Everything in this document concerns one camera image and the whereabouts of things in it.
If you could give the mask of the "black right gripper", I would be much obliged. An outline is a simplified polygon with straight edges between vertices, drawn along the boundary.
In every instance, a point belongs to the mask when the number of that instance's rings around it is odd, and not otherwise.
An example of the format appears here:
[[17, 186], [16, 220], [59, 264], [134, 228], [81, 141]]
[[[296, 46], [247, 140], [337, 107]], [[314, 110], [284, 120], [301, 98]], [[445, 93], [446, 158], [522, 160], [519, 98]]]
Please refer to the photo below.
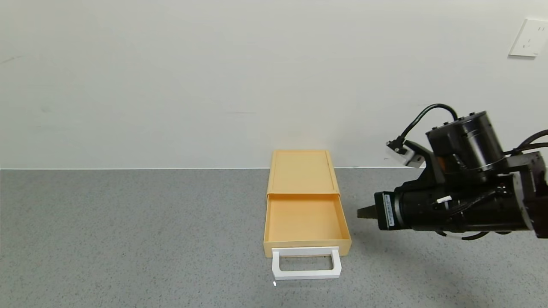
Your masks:
[[403, 184], [394, 191], [375, 193], [375, 204], [357, 210], [360, 219], [376, 219], [384, 231], [414, 230], [459, 233], [449, 210], [460, 205], [459, 196], [444, 185]]

